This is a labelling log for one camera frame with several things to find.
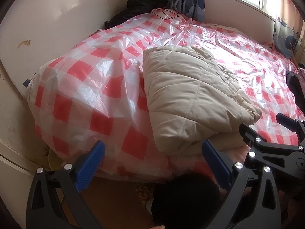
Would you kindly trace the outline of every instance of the blue gripper pad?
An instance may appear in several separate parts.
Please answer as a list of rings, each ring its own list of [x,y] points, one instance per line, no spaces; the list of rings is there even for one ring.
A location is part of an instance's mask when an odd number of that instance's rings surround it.
[[[103,160],[105,144],[101,141],[96,142],[92,149],[87,154],[84,154],[84,156],[86,159],[76,173],[75,188],[79,193],[88,188],[97,168]]]
[[[231,190],[231,171],[219,156],[218,152],[214,149],[209,140],[203,141],[201,151],[219,186],[227,191]]]
[[[282,126],[286,127],[287,129],[289,129],[292,132],[298,131],[298,123],[295,120],[287,117],[286,115],[278,113],[276,115],[276,122],[281,124]]]

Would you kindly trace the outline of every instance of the plastic sheet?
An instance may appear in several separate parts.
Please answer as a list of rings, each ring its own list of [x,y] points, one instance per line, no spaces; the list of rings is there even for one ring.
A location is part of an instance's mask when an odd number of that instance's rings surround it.
[[[39,69],[27,92],[37,134],[69,161],[102,140],[106,155],[98,175],[104,177],[158,181],[188,170],[212,177],[202,156],[166,156],[154,144],[142,53],[163,45],[207,48],[261,107],[263,116],[253,128],[268,141],[297,144],[295,133],[275,120],[278,112],[303,119],[286,85],[286,71],[296,71],[290,60],[236,29],[200,24],[184,15],[163,20],[152,13],[99,31]],[[228,154],[243,161],[248,149],[241,146]]]

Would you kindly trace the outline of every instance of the black fabric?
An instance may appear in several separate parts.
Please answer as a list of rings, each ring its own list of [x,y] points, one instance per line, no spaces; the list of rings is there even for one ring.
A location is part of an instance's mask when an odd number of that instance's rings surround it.
[[[156,187],[152,216],[155,226],[166,229],[200,229],[220,205],[218,186],[209,178],[187,174]]]
[[[305,98],[297,74],[292,71],[287,71],[286,83],[290,91],[294,94],[295,104],[305,114]]]
[[[115,15],[110,21],[105,22],[105,28],[109,29],[124,23],[130,18],[148,14],[155,8],[165,7],[168,0],[129,0],[127,2],[127,9]]]

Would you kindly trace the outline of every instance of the window sill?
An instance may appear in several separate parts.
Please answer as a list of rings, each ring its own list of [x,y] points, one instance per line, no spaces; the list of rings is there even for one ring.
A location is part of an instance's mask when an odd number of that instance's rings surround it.
[[[270,15],[268,15],[268,14],[265,13],[264,11],[260,10],[259,8],[257,8],[257,7],[255,7],[255,6],[253,6],[253,5],[251,5],[250,3],[247,3],[247,2],[245,2],[245,1],[243,1],[243,0],[235,0],[235,1],[238,1],[238,2],[240,2],[240,3],[243,3],[243,4],[245,4],[245,5],[249,6],[249,7],[251,7],[251,8],[253,8],[253,9],[257,10],[257,11],[259,11],[260,13],[262,13],[263,15],[267,16],[269,19],[275,21],[275,19],[272,18]]]

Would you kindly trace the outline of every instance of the red and white checkered sheet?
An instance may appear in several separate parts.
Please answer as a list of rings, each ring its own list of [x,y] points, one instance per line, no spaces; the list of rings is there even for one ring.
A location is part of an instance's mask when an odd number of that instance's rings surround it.
[[[152,13],[99,31],[39,69],[27,97],[37,134],[65,160],[75,159],[102,140],[106,155],[97,175],[104,177],[152,181],[189,170],[212,177],[202,156],[166,156],[155,146],[142,53],[164,45],[211,51],[262,109],[263,116],[253,128],[268,141],[297,145],[296,134],[275,119],[278,112],[304,118],[286,85],[286,71],[295,71],[290,60],[236,29],[200,24],[184,15],[163,20]],[[243,161],[248,149],[242,146],[228,154],[233,161]]]

